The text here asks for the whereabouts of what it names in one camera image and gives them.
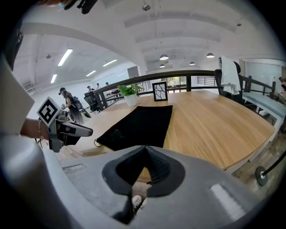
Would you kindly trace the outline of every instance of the black cloth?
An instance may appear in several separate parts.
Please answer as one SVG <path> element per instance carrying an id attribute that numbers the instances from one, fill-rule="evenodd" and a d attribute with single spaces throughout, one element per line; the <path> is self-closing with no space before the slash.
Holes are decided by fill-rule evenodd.
<path id="1" fill-rule="evenodd" d="M 134 145 L 163 147 L 173 106 L 138 106 L 96 141 L 112 150 Z"/>

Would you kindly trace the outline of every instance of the ceiling light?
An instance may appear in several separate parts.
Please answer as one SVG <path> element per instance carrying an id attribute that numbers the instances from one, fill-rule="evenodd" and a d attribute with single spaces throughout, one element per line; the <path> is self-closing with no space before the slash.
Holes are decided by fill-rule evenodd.
<path id="1" fill-rule="evenodd" d="M 91 74 L 95 73 L 96 70 L 93 70 L 91 73 L 87 74 L 86 76 L 90 76 Z"/>
<path id="2" fill-rule="evenodd" d="M 55 78 L 57 77 L 57 75 L 58 75 L 58 74 L 54 74 L 54 75 L 53 75 L 53 78 L 52 78 L 52 80 L 51 80 L 51 82 L 50 82 L 51 84 L 55 81 Z"/>
<path id="3" fill-rule="evenodd" d="M 109 64 L 111 64 L 111 63 L 115 62 L 116 60 L 117 60 L 117 59 L 114 59 L 114 60 L 112 60 L 112 61 L 110 61 L 110 62 L 108 62 L 108 63 L 104 64 L 104 65 L 103 65 L 103 67 L 105 67 L 106 65 L 109 65 Z"/>
<path id="4" fill-rule="evenodd" d="M 214 58 L 214 54 L 212 54 L 211 52 L 209 52 L 207 55 L 206 55 L 207 58 Z"/>
<path id="5" fill-rule="evenodd" d="M 169 57 L 165 54 L 163 54 L 162 56 L 160 56 L 160 60 L 167 60 L 169 59 Z"/>
<path id="6" fill-rule="evenodd" d="M 63 63 L 66 61 L 66 59 L 68 58 L 68 56 L 69 56 L 71 53 L 72 53 L 72 49 L 68 49 L 68 50 L 66 51 L 66 53 L 63 55 L 63 57 L 61 58 L 61 60 L 60 60 L 60 62 L 59 62 L 59 64 L 58 64 L 58 66 L 62 66 Z"/>

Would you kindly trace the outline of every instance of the floor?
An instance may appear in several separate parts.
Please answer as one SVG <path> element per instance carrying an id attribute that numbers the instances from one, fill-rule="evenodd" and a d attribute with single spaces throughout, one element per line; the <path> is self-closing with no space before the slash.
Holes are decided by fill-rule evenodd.
<path id="1" fill-rule="evenodd" d="M 270 123 L 273 122 L 271 116 L 268 116 L 265 119 Z M 266 148 L 260 153 L 260 155 L 258 155 L 252 162 L 246 162 L 232 175 L 244 183 L 259 199 L 264 199 L 265 197 L 270 196 L 279 185 L 281 176 L 286 168 L 286 158 L 284 158 L 281 163 L 268 174 L 268 182 L 263 187 L 259 186 L 255 179 L 255 170 L 258 166 L 263 166 L 266 169 L 269 168 L 285 150 L 286 134 L 279 131 L 274 140 L 266 145 Z M 68 146 L 64 146 L 61 149 L 61 153 L 56 153 L 56 156 L 60 163 L 66 159 L 82 157 L 71 150 Z M 133 186 L 133 195 L 141 195 L 144 198 L 146 196 L 147 189 L 148 186 L 146 184 L 136 182 Z"/>

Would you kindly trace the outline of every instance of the wooden table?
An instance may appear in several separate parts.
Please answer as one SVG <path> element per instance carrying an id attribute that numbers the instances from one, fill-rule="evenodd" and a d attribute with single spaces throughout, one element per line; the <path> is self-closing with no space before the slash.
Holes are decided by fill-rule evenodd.
<path id="1" fill-rule="evenodd" d="M 171 93 L 162 102 L 154 102 L 153 96 L 138 99 L 138 106 L 167 105 L 173 105 L 173 111 L 164 148 L 210 161 L 224 170 L 250 157 L 274 132 L 255 112 L 207 91 Z M 93 129 L 91 137 L 82 137 L 69 147 L 82 156 L 111 152 L 105 146 L 94 146 L 94 140 L 135 108 L 118 101 L 84 124 Z M 138 131 L 148 128 L 138 127 Z"/>

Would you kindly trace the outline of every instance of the chair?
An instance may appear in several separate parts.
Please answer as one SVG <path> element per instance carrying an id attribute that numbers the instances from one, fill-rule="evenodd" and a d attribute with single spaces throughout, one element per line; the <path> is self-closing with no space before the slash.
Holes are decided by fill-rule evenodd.
<path id="1" fill-rule="evenodd" d="M 89 104 L 91 111 L 98 111 L 100 112 L 100 107 L 98 106 L 98 102 L 92 92 L 84 93 L 85 97 L 84 100 Z"/>
<path id="2" fill-rule="evenodd" d="M 243 90 L 243 80 L 242 80 L 242 76 L 240 75 L 240 66 L 237 62 L 234 61 L 234 63 L 236 64 L 236 70 L 237 70 L 237 74 L 238 74 L 238 78 L 240 81 L 240 94 L 239 95 L 231 95 L 228 92 L 223 91 L 223 88 L 219 88 L 219 94 L 229 98 L 233 101 L 236 101 L 240 104 L 242 104 L 242 90 Z M 221 69 L 216 69 L 214 71 L 214 77 L 215 77 L 215 81 L 218 87 L 221 87 L 221 82 L 222 82 L 222 70 Z"/>

